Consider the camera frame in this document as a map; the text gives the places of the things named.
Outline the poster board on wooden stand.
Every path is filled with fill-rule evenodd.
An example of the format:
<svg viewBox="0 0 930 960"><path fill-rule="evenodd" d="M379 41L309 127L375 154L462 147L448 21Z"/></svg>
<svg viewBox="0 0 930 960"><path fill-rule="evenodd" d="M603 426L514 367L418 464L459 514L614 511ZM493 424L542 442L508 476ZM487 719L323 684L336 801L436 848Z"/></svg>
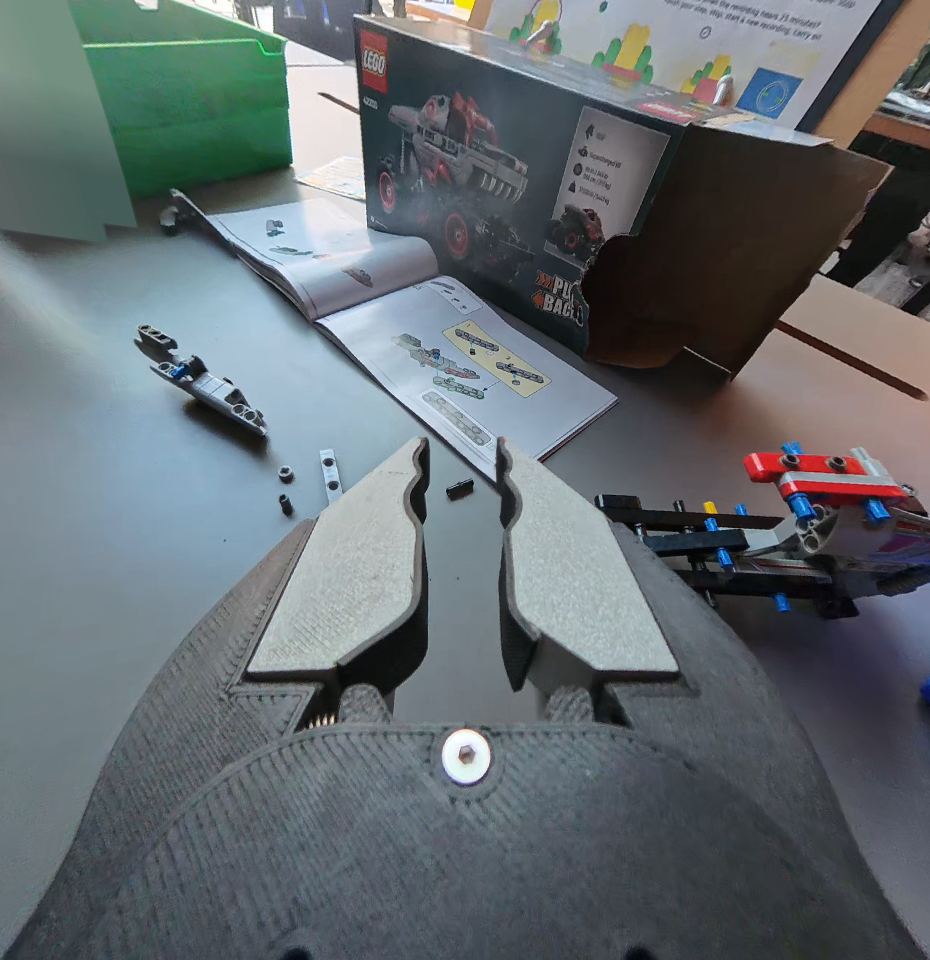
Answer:
<svg viewBox="0 0 930 960"><path fill-rule="evenodd" d="M930 1L485 1L474 29L848 147L930 35Z"/></svg>

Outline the small paper leaflet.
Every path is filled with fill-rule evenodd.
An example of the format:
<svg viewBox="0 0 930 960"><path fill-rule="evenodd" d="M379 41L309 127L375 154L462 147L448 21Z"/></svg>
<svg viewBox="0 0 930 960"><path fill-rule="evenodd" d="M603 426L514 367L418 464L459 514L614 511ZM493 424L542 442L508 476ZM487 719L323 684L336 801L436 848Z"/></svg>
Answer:
<svg viewBox="0 0 930 960"><path fill-rule="evenodd" d="M341 155L306 173L296 171L295 180L335 196L359 203L366 201L364 165L356 156Z"/></svg>

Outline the cluttered background table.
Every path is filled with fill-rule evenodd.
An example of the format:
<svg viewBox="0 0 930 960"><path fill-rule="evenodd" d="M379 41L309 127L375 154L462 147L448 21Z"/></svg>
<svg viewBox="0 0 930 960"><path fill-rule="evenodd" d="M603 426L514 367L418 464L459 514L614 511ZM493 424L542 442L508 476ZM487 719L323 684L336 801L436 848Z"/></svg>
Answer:
<svg viewBox="0 0 930 960"><path fill-rule="evenodd" d="M860 131L930 152L930 93L892 90Z"/></svg>

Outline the green plastic bin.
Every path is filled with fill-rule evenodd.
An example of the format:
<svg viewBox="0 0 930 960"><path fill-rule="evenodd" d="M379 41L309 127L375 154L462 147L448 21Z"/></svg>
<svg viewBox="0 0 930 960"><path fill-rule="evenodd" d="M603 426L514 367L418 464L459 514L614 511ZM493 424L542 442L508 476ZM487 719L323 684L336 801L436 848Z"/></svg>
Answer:
<svg viewBox="0 0 930 960"><path fill-rule="evenodd" d="M68 6L132 199L291 164L283 37L184 2Z"/></svg>

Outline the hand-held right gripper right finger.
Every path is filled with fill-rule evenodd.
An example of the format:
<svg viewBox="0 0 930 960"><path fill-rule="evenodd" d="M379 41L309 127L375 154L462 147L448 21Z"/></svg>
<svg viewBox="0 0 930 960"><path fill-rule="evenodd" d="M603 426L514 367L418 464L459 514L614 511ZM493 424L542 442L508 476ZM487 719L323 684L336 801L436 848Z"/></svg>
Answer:
<svg viewBox="0 0 930 960"><path fill-rule="evenodd" d="M513 691L597 693L679 666L603 513L512 440L495 457L503 528L500 645Z"/></svg>

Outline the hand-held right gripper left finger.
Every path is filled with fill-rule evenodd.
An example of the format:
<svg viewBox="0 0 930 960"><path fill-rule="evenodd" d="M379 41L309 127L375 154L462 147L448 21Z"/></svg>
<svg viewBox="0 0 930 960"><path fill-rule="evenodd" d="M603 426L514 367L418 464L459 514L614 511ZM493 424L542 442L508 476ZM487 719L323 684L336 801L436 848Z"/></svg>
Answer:
<svg viewBox="0 0 930 960"><path fill-rule="evenodd" d="M279 580L246 667L257 682L389 698L427 650L430 446L411 438L323 510Z"/></svg>

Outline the dark lego set box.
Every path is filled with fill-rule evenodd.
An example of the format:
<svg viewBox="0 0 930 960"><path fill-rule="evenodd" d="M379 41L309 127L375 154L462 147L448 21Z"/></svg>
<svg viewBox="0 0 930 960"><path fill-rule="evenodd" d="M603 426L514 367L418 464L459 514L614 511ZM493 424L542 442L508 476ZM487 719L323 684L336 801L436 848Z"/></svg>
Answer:
<svg viewBox="0 0 930 960"><path fill-rule="evenodd" d="M595 362L735 376L890 173L448 21L352 30L370 225Z"/></svg>

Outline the small toy robot pieces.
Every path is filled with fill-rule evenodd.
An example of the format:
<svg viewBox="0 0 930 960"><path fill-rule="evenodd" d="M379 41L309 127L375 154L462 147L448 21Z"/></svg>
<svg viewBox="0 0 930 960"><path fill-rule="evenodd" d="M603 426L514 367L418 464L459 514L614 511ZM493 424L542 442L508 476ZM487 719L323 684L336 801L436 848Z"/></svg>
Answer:
<svg viewBox="0 0 930 960"><path fill-rule="evenodd" d="M650 510L618 494L597 495L594 505L660 559L678 561L678 575L713 607L719 596L759 597L782 613L799 602L823 620L848 619L859 599L930 584L930 517L912 486L864 448L816 455L789 442L743 465L752 483L778 492L782 517L742 503L729 513L678 500Z"/></svg>

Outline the open lego instruction booklet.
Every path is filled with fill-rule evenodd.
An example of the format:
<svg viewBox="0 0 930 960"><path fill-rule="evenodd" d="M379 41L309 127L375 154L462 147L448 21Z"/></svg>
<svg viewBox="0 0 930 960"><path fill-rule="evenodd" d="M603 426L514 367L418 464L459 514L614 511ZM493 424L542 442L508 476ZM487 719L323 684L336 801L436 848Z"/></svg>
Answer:
<svg viewBox="0 0 930 960"><path fill-rule="evenodd" d="M423 238L370 230L325 198L194 215L487 478L500 437L542 461L617 402L439 274Z"/></svg>

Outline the grey lego subassembly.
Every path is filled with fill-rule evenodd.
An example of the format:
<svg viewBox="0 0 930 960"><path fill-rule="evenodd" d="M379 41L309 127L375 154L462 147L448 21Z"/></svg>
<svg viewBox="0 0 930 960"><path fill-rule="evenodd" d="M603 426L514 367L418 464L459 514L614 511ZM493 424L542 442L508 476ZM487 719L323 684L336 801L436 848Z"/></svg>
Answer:
<svg viewBox="0 0 930 960"><path fill-rule="evenodd" d="M171 353L169 359L153 364L151 370L196 402L242 426L256 437L268 436L268 427L261 411L255 409L242 390L230 380L210 373L199 356L193 354L182 358Z"/></svg>

